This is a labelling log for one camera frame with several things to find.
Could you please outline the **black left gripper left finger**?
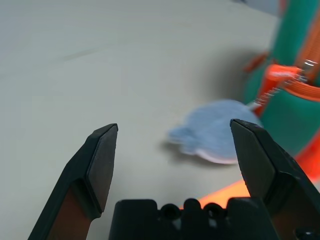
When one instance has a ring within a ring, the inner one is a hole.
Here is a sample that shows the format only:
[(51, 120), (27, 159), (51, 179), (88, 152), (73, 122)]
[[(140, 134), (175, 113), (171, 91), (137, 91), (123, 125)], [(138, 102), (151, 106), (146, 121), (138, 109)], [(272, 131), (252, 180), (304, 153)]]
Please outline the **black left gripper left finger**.
[(64, 167), (30, 240), (85, 240), (105, 210), (112, 182), (118, 125), (89, 135)]

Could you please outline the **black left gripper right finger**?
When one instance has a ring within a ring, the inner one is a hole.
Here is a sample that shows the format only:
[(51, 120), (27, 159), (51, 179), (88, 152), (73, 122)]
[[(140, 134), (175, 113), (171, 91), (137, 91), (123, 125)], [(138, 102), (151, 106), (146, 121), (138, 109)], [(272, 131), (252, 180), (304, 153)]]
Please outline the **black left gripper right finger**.
[(260, 198), (282, 240), (320, 238), (320, 194), (299, 164), (258, 125), (232, 119), (237, 160), (251, 197)]

